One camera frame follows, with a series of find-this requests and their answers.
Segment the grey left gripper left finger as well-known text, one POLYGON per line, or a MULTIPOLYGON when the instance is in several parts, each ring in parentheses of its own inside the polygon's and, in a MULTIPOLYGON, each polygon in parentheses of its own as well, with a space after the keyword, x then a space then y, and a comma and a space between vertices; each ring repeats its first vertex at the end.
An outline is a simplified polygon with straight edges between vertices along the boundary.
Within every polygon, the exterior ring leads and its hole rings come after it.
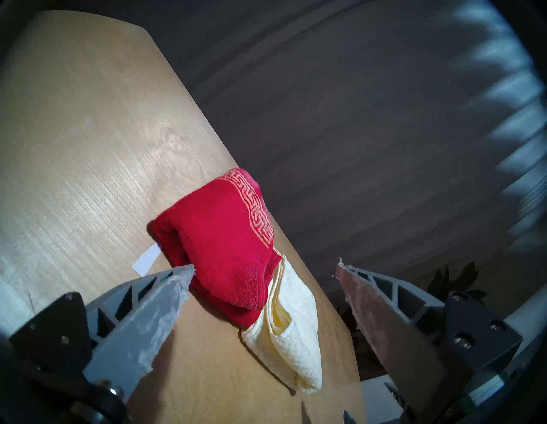
POLYGON ((67 292, 9 338, 16 355, 39 374, 109 380, 128 399, 188 300, 192 264, 124 282, 84 305, 67 292))

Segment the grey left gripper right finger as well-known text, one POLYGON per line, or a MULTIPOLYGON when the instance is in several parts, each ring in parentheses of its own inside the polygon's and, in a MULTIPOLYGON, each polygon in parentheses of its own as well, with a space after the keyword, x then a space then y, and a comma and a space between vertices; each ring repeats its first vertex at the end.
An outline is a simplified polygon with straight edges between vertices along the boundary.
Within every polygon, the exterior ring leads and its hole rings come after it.
POLYGON ((338 263, 357 329, 406 401, 401 417, 465 417, 478 407, 474 390, 504 381, 522 336, 470 289, 477 276, 474 262, 454 280, 446 268, 422 290, 338 263))

